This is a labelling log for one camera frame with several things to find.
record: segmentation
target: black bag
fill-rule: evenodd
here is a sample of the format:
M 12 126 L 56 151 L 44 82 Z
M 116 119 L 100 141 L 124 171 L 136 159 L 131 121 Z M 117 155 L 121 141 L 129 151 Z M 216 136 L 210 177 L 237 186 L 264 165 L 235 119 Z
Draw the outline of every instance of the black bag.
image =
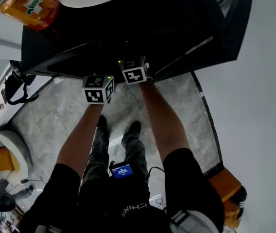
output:
M 5 80 L 5 89 L 4 89 L 8 104 L 16 105 L 19 103 L 28 103 L 28 102 L 35 101 L 39 97 L 39 95 L 28 99 L 27 86 L 32 84 L 36 76 L 35 75 L 25 76 L 21 74 L 21 72 L 19 71 L 19 68 L 21 67 L 21 63 L 19 61 L 10 60 L 10 64 L 11 64 L 11 69 L 13 73 L 7 78 L 7 80 Z M 23 97 L 12 102 L 11 98 L 22 85 L 24 85 Z

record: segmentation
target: orange drink can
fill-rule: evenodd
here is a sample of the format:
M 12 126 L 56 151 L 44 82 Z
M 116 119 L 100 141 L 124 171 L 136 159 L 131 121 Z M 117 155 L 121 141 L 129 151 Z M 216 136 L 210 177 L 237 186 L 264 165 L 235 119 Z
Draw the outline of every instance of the orange drink can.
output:
M 40 31 L 47 28 L 59 13 L 58 0 L 0 0 L 0 12 Z

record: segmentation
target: marble floor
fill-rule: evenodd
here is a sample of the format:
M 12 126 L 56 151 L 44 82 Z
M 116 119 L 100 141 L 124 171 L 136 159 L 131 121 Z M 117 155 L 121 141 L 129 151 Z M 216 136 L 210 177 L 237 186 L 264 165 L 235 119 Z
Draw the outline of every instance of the marble floor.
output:
M 210 121 L 192 75 L 188 73 L 164 80 L 156 83 L 156 86 L 181 118 L 190 147 L 202 171 L 218 164 L 220 159 Z M 79 80 L 68 79 L 58 84 L 53 82 L 41 91 L 36 101 L 27 104 L 13 119 L 10 127 L 24 139 L 33 159 L 34 171 L 29 179 L 39 180 L 43 177 L 44 182 L 48 181 L 60 148 L 87 108 L 81 87 L 82 81 Z M 125 150 L 120 144 L 121 137 L 133 120 L 139 120 L 142 124 L 140 136 L 146 148 L 148 169 L 153 166 L 162 167 L 137 84 L 118 85 L 111 103 L 104 107 L 103 114 L 112 128 L 110 161 L 123 161 Z M 44 188 L 42 182 L 32 183 L 35 185 L 34 194 L 18 202 L 24 211 L 30 209 Z M 20 185 L 11 193 L 28 185 Z M 165 204 L 164 173 L 157 169 L 152 170 L 149 188 L 151 197 L 161 194 Z

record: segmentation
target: black table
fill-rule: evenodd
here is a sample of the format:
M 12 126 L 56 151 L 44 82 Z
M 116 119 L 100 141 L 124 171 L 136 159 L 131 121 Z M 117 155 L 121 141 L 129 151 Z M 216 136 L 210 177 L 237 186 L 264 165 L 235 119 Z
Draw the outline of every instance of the black table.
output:
M 89 8 L 61 6 L 41 32 L 24 27 L 25 74 L 83 78 L 114 75 L 117 61 L 145 55 L 155 81 L 236 60 L 252 0 L 233 0 L 226 17 L 216 0 L 112 0 Z

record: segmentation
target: white round chair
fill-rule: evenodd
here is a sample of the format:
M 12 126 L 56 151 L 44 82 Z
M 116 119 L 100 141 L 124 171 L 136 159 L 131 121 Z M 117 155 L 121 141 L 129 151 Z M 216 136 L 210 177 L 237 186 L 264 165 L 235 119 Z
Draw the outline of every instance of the white round chair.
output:
M 19 170 L 0 171 L 0 178 L 6 179 L 11 184 L 19 184 L 27 179 L 33 170 L 33 164 L 28 147 L 22 139 L 12 131 L 0 131 L 0 148 L 6 147 L 19 162 Z

